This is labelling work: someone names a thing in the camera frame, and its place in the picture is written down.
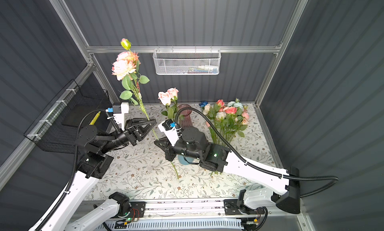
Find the pink glass vase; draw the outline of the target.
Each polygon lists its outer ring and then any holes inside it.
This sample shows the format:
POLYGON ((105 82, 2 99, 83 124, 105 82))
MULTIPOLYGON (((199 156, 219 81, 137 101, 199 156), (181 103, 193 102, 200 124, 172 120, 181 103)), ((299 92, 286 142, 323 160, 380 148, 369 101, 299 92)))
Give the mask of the pink glass vase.
POLYGON ((179 115, 179 124, 182 129, 186 129, 193 126, 193 122, 190 117, 191 113, 192 113, 191 110, 186 109, 182 111, 181 114, 179 115))

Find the pale pink rose stem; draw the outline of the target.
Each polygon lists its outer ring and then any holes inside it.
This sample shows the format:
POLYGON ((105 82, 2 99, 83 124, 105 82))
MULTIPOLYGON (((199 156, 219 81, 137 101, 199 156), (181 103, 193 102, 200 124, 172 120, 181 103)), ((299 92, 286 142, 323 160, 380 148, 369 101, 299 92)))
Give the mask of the pale pink rose stem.
POLYGON ((167 107, 166 107, 166 105, 170 101, 168 93, 167 92, 159 92, 158 93, 158 99, 161 101, 162 105, 165 107, 165 110, 163 110, 161 112, 161 114, 168 118, 168 116, 167 116, 168 112, 167 112, 167 107))

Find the peach peony stem with bud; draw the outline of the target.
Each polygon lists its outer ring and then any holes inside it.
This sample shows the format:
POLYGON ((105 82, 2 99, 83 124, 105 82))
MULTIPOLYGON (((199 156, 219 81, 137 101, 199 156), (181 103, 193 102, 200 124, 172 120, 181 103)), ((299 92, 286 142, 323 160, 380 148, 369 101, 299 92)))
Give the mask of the peach peony stem with bud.
POLYGON ((150 79, 140 74, 139 55, 131 51, 132 44, 128 39, 121 40, 121 46, 125 51, 117 55, 116 61, 112 64, 112 75, 122 83, 124 91, 120 94, 120 99, 128 100, 131 104, 140 108, 142 113, 149 120, 149 115, 144 106, 140 85, 147 84, 150 79))

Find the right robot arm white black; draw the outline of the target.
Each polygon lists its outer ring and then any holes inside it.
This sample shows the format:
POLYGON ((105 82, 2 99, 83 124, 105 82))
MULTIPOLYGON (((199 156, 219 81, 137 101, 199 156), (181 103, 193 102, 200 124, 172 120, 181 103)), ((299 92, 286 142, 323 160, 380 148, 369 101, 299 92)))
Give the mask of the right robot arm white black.
POLYGON ((155 145, 164 151, 166 160, 171 162, 179 156, 190 165, 198 165, 208 171, 237 175, 262 185, 260 190, 240 191, 237 206, 244 213, 269 206, 276 206, 290 214, 301 212, 299 183, 283 177, 291 175, 288 170, 237 156, 227 147, 210 143, 206 135, 194 127, 178 130, 175 127, 168 128, 162 123, 158 128, 165 137, 155 141, 155 145))

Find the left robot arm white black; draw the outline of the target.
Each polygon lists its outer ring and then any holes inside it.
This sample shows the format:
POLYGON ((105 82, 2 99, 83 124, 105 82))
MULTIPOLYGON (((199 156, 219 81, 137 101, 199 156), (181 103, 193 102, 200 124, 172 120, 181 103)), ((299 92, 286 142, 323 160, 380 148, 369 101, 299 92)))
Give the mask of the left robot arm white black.
POLYGON ((85 155, 75 158, 75 167, 70 180, 44 215, 30 228, 32 231, 93 231, 110 218, 124 221, 139 218, 143 212, 133 208, 130 199, 119 192, 111 194, 101 205, 71 222, 75 211, 86 194, 103 178, 113 157, 107 153, 135 146, 142 141, 156 124, 154 119, 132 119, 126 121, 122 130, 118 128, 107 134, 96 126, 85 126, 78 132, 76 148, 85 149, 85 155))

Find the teal ceramic vase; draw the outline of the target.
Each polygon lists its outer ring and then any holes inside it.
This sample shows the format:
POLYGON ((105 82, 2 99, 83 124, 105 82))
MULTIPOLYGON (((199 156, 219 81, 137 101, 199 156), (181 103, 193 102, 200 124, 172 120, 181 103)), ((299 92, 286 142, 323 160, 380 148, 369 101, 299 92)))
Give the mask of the teal ceramic vase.
POLYGON ((185 166, 189 165, 190 163, 192 163, 194 161, 193 158, 184 157, 182 155, 178 155, 178 160, 179 160, 180 164, 185 165, 185 166))

